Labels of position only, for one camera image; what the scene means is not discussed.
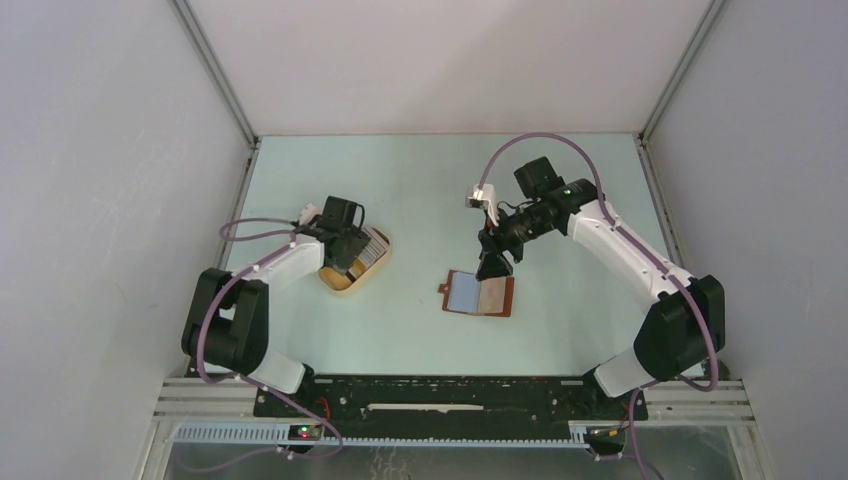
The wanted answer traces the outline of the pink credit card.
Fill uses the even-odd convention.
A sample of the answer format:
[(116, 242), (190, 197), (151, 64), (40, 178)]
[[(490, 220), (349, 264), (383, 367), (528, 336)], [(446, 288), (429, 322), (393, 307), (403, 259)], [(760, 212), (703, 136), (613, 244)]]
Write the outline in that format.
[(477, 310), (481, 315), (495, 315), (504, 311), (507, 293), (507, 277), (492, 278), (480, 282)]

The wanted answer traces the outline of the brown leather card holder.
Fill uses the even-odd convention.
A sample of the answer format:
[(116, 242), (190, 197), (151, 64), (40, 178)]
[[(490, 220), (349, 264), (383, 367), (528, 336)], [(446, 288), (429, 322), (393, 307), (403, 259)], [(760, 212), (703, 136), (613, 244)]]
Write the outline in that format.
[(443, 297), (441, 309), (468, 316), (508, 318), (512, 315), (515, 279), (511, 276), (507, 278), (504, 311), (495, 315), (481, 315), (477, 310), (481, 281), (477, 281), (472, 273), (450, 270), (446, 281), (438, 287), (438, 293)]

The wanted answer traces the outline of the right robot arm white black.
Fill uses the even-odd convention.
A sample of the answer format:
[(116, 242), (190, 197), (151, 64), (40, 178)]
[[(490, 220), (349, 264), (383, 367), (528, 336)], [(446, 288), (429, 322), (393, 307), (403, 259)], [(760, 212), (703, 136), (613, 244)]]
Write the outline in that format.
[(557, 231), (598, 258), (631, 291), (645, 314), (630, 347), (590, 370), (581, 392), (585, 411), (606, 418), (622, 395), (669, 381), (707, 360), (717, 373), (725, 345), (725, 293), (712, 275), (696, 278), (643, 243), (616, 216), (587, 179), (571, 183), (540, 157), (514, 173), (526, 198), (510, 211), (498, 207), (493, 185), (471, 187), (465, 204), (486, 214), (479, 231), (478, 280), (506, 277), (523, 258), (524, 245)]

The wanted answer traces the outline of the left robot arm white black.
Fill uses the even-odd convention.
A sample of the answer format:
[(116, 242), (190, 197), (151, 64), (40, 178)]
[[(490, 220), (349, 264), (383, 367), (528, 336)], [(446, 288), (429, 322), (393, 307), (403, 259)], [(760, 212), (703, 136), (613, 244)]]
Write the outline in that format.
[(181, 337), (183, 352), (194, 359), (208, 383), (239, 377), (278, 391), (277, 402), (292, 416), (304, 416), (316, 403), (307, 383), (314, 371), (270, 344), (270, 293), (287, 288), (323, 268), (347, 272), (372, 238), (365, 229), (365, 207), (328, 197), (307, 205), (295, 220), (278, 220), (270, 236), (282, 243), (237, 271), (209, 268), (197, 281)]

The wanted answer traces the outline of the beige oval card tray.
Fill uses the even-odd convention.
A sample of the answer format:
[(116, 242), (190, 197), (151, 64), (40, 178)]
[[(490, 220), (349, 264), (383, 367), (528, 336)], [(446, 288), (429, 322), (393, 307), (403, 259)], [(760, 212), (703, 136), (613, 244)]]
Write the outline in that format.
[(324, 267), (317, 272), (320, 282), (337, 296), (350, 296), (368, 283), (388, 263), (392, 254), (392, 241), (382, 229), (371, 225), (365, 227), (370, 237), (369, 244), (355, 259), (352, 266), (340, 273)]

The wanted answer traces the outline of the stack of credit cards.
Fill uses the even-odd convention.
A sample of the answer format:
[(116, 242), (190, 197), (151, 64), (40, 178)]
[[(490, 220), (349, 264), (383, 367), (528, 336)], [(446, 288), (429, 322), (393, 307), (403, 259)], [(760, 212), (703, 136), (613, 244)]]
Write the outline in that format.
[(374, 271), (391, 253), (391, 240), (387, 234), (373, 226), (366, 226), (364, 231), (370, 240), (346, 274), (352, 281), (358, 281)]

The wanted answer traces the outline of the aluminium frame rail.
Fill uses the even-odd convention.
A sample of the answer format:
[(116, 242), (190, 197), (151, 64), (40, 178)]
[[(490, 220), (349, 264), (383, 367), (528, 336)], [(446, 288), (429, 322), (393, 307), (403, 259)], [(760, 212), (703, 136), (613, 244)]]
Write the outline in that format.
[[(245, 383), (226, 380), (207, 385), (196, 378), (168, 378), (164, 381), (153, 419), (155, 421), (203, 421), (257, 423), (254, 415), (260, 391)], [(719, 426), (753, 427), (755, 415), (747, 392), (740, 381), (723, 381), (709, 392), (698, 392), (682, 382), (654, 386), (636, 401), (646, 412), (646, 426)], [(481, 412), (484, 403), (477, 400), (372, 402), (365, 412)]]

